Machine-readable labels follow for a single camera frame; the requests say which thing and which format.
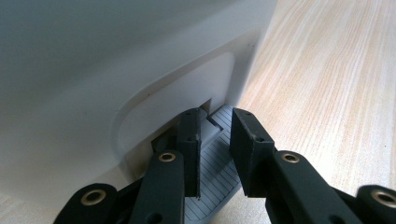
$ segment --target black bracket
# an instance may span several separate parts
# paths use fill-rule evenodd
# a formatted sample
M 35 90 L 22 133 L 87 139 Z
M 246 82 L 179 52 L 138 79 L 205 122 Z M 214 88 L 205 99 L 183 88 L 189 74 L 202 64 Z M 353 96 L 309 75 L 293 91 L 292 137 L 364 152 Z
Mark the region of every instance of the black bracket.
M 55 223 L 184 223 L 184 198 L 200 195 L 200 108 L 180 115 L 177 136 L 154 147 L 145 177 L 116 191 L 77 191 Z M 396 223 L 396 191 L 363 186 L 356 197 L 329 186 L 309 161 L 278 151 L 256 117 L 233 109 L 230 152 L 245 195 L 266 198 L 273 223 Z

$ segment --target white plastic housing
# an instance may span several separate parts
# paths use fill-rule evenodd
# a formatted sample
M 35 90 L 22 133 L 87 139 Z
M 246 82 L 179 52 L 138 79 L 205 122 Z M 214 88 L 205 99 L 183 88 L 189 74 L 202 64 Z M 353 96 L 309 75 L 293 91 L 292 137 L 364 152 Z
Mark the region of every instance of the white plastic housing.
M 237 103 L 275 0 L 7 1 L 0 190 L 61 208 L 141 176 L 180 112 Z

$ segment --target wood grain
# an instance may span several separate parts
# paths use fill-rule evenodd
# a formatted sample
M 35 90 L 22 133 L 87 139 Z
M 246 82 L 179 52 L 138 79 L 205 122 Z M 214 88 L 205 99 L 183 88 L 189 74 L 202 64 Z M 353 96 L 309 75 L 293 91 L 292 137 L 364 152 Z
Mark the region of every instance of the wood grain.
M 328 183 L 396 189 L 394 1 L 280 0 L 239 107 Z M 240 190 L 213 223 L 269 223 Z

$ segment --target gray textured pad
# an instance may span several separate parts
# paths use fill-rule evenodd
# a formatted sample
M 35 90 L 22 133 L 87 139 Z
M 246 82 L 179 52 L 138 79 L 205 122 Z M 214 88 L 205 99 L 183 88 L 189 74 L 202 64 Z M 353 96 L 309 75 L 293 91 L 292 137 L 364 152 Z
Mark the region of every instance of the gray textured pad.
M 201 150 L 201 198 L 186 198 L 186 223 L 208 223 L 241 188 L 229 152 L 232 113 L 233 108 L 224 105 L 211 116 L 223 130 Z

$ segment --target wooden table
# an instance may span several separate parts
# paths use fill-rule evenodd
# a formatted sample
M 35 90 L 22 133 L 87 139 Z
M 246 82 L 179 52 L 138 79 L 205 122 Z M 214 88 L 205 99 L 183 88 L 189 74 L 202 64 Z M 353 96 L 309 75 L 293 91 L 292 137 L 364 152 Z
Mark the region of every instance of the wooden table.
M 332 186 L 396 189 L 396 2 L 279 0 L 240 102 Z M 58 211 L 0 195 L 0 223 Z M 213 223 L 268 223 L 240 190 Z

